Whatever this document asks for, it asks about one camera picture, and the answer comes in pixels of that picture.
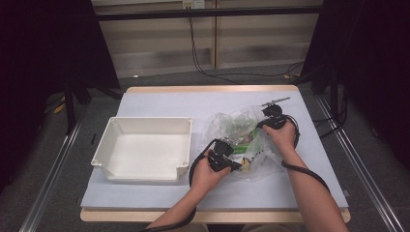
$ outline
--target crumpled plastic bag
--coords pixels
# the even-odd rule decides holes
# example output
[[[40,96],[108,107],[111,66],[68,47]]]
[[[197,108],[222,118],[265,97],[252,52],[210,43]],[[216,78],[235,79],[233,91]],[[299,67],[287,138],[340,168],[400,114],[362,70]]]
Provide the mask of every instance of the crumpled plastic bag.
[[[255,182],[283,170],[277,147],[256,127],[266,119],[261,110],[260,106],[249,106],[229,114],[217,113],[209,119],[201,139],[201,147],[216,138],[229,142],[234,149],[229,158],[242,164],[232,175],[245,181]]]

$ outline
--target black cord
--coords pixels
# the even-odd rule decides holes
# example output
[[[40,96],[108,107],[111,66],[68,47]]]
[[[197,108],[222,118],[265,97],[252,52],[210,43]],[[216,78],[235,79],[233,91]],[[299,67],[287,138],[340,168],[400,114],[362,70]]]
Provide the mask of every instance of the black cord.
[[[298,171],[298,172],[308,174],[309,176],[313,177],[318,182],[320,182],[320,184],[322,184],[323,187],[325,187],[328,190],[328,192],[330,192],[328,185],[326,185],[326,182],[319,175],[317,175],[315,172],[313,172],[313,171],[311,171],[307,168],[301,167],[301,166],[295,166],[295,165],[287,164],[286,162],[284,162],[284,160],[282,161],[281,165],[283,167],[287,168],[287,169],[291,169],[291,170],[294,170],[294,171]]]
[[[206,146],[206,148],[201,152],[201,154],[199,154],[199,156],[193,161],[192,165],[190,166],[190,175],[189,175],[190,186],[192,185],[193,172],[194,172],[196,166],[198,165],[198,163],[202,159],[205,158],[205,153],[212,146],[212,144],[214,144],[215,142],[218,142],[218,141],[219,141],[218,139],[212,140],[208,144],[208,146]],[[174,223],[174,224],[143,229],[140,232],[159,232],[159,231],[167,231],[167,230],[174,230],[174,229],[177,229],[177,228],[181,228],[185,225],[188,225],[193,220],[193,218],[195,217],[195,214],[196,214],[196,207],[192,210],[192,212],[190,212],[190,215],[182,221],[179,221],[179,222]]]
[[[209,74],[209,73],[205,72],[204,70],[202,70],[202,68],[199,65],[198,57],[196,55],[196,46],[195,46],[195,39],[194,39],[194,35],[193,35],[193,24],[192,24],[192,18],[191,17],[189,18],[189,21],[190,21],[190,41],[191,41],[191,46],[192,46],[191,51],[192,51],[193,63],[195,64],[195,68],[200,73],[202,73],[202,74],[204,74],[208,77],[212,77],[212,78],[216,78],[216,79],[222,79],[222,80],[226,80],[226,81],[229,81],[231,83],[234,83],[234,84],[242,85],[242,83],[236,82],[236,81],[231,80],[231,79],[223,78],[221,76],[224,76],[224,75],[255,75],[255,76],[270,76],[270,77],[280,76],[280,75],[285,75],[287,73],[290,73],[290,72],[296,70],[300,65],[302,65],[304,63],[304,61],[303,61],[303,62],[298,62],[298,63],[291,64],[291,65],[289,65],[289,67],[287,69],[287,72],[282,72],[282,73],[277,73],[277,74],[261,74],[261,73],[246,73],[246,72],[230,72],[230,73]]]
[[[340,122],[338,122],[338,124],[337,124],[337,126],[336,127],[334,127],[333,129],[331,129],[331,130],[329,130],[328,132],[325,132],[324,134],[321,134],[321,135],[319,135],[319,138],[320,139],[322,139],[322,138],[324,138],[324,137],[326,137],[326,136],[328,136],[329,134],[332,134],[334,131],[337,131],[337,130],[339,130],[343,125],[344,125],[344,123],[346,122],[346,120],[347,120],[347,100],[348,100],[348,94],[347,94],[347,92],[345,91],[345,90],[343,90],[343,99],[342,99],[342,101],[341,101],[341,111],[338,113],[338,117],[340,117],[341,118],[341,120],[340,120]],[[335,119],[336,117],[335,116],[332,116],[332,117],[330,117],[330,118],[327,118],[327,119],[323,119],[323,120],[316,120],[316,122],[326,122],[326,121],[329,121],[329,120],[332,120],[332,119]]]
[[[301,136],[301,134],[299,133],[299,125],[298,122],[296,122],[296,119],[293,118],[290,115],[284,115],[286,116],[286,118],[290,121],[290,123],[293,124],[293,127],[295,127],[295,140],[293,142],[293,146],[296,148],[296,146],[298,146],[298,142],[299,142],[299,137]]]

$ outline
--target person's left hand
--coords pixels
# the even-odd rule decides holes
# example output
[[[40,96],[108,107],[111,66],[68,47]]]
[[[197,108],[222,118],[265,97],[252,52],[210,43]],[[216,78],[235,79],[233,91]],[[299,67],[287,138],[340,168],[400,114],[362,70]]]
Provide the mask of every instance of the person's left hand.
[[[225,167],[219,172],[215,172],[211,169],[208,162],[208,150],[204,155],[205,158],[198,162],[198,165],[195,167],[193,172],[192,184],[190,189],[196,191],[197,194],[205,196],[208,192],[214,189],[220,180],[229,174],[231,168]]]

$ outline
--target white plastic bin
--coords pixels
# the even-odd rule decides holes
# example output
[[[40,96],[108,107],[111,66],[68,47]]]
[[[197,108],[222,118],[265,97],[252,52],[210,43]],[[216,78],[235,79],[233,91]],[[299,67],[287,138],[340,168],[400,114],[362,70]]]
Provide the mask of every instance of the white plastic bin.
[[[91,161],[110,181],[177,181],[189,169],[191,118],[110,118]]]

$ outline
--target forearm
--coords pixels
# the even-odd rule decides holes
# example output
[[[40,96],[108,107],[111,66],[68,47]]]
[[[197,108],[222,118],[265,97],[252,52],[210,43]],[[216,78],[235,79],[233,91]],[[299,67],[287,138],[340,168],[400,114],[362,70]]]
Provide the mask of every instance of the forearm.
[[[284,153],[283,160],[307,168],[294,150]],[[328,190],[311,176],[288,170],[299,210],[309,231],[347,231],[340,209]]]
[[[147,228],[174,224],[186,219],[197,204],[205,197],[203,193],[190,189],[171,209],[158,217]]]

